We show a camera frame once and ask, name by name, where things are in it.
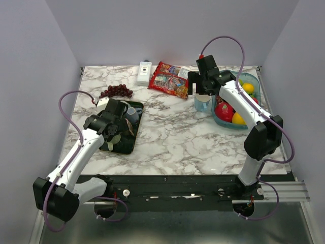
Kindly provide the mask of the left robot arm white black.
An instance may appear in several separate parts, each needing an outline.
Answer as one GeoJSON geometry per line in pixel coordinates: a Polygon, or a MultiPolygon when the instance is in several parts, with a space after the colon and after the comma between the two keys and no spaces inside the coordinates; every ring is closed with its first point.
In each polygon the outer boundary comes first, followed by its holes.
{"type": "Polygon", "coordinates": [[[67,222],[79,205],[98,197],[102,201],[114,196],[113,181],[108,176],[95,175],[90,180],[77,182],[93,154],[120,134],[126,124],[127,104],[109,99],[104,110],[88,117],[78,139],[64,160],[45,178],[33,183],[36,207],[67,222]]]}

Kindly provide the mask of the light green mug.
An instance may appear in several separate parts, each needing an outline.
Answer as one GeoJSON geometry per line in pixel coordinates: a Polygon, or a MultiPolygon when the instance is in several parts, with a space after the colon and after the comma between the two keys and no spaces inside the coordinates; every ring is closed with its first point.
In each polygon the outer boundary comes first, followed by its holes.
{"type": "Polygon", "coordinates": [[[117,134],[110,141],[108,141],[107,142],[108,151],[112,151],[114,149],[114,145],[119,143],[120,140],[121,140],[121,135],[117,134]]]}

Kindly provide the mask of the light blue mug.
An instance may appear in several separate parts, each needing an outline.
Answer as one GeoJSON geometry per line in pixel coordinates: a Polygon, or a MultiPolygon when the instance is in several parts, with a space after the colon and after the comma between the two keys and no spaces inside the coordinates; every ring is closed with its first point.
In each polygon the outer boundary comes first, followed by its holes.
{"type": "Polygon", "coordinates": [[[194,97],[194,107],[198,112],[211,112],[211,96],[196,94],[194,97]]]}

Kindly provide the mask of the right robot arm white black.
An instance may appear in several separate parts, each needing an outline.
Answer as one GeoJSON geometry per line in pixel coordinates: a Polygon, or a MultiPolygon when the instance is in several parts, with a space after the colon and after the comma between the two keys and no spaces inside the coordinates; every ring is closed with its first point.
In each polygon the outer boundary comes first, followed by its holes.
{"type": "Polygon", "coordinates": [[[275,152],[281,144],[283,119],[263,110],[248,95],[230,71],[220,71],[212,55],[196,60],[198,71],[188,73],[188,94],[192,85],[200,95],[219,95],[243,118],[249,129],[244,141],[247,157],[238,175],[240,183],[234,185],[234,194],[245,199],[252,193],[251,185],[263,168],[263,159],[275,152]]]}

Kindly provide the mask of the brown striped mug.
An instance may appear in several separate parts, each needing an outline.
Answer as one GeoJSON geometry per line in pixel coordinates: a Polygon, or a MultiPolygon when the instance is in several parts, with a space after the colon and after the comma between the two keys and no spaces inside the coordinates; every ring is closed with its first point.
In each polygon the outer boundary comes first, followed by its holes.
{"type": "Polygon", "coordinates": [[[124,136],[132,136],[132,137],[134,137],[135,135],[133,133],[133,126],[132,126],[131,122],[127,118],[125,118],[124,120],[125,120],[126,128],[122,132],[122,134],[124,136]]]}

